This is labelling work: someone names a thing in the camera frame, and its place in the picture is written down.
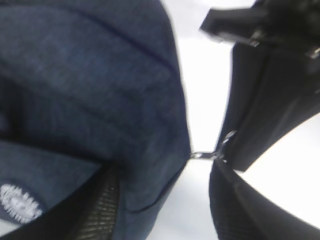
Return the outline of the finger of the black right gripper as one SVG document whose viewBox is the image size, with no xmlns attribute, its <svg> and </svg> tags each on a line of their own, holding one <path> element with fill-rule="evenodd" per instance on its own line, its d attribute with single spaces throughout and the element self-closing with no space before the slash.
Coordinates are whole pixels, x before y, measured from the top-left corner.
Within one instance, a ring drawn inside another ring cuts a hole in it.
<svg viewBox="0 0 320 240">
<path fill-rule="evenodd" d="M 320 61 L 280 47 L 236 44 L 222 135 L 235 170 L 247 170 L 276 141 L 320 112 Z"/>
</svg>

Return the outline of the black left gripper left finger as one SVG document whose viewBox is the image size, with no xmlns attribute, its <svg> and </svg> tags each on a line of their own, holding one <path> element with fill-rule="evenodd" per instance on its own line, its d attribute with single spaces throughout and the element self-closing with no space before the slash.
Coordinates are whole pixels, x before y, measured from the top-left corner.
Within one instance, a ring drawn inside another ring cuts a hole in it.
<svg viewBox="0 0 320 240">
<path fill-rule="evenodd" d="M 110 240 L 119 205 L 119 171 L 105 165 L 71 196 L 3 240 Z"/>
</svg>

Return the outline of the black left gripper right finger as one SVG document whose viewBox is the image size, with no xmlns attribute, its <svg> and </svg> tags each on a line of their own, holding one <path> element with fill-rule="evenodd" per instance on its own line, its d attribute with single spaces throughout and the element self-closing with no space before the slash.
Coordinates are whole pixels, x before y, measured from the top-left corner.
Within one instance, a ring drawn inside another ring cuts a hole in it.
<svg viewBox="0 0 320 240">
<path fill-rule="evenodd" d="M 318 240 L 320 230 L 281 209 L 215 160 L 209 179 L 213 224 L 220 240 Z"/>
</svg>

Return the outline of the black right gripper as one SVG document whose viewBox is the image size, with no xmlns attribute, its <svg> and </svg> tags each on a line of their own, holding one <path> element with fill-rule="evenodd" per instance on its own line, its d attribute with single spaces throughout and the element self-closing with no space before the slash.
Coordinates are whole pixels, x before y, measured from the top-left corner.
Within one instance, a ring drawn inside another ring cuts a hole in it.
<svg viewBox="0 0 320 240">
<path fill-rule="evenodd" d="M 257 0 L 248 8 L 211 8 L 200 30 L 233 43 L 312 50 L 320 46 L 320 2 Z"/>
</svg>

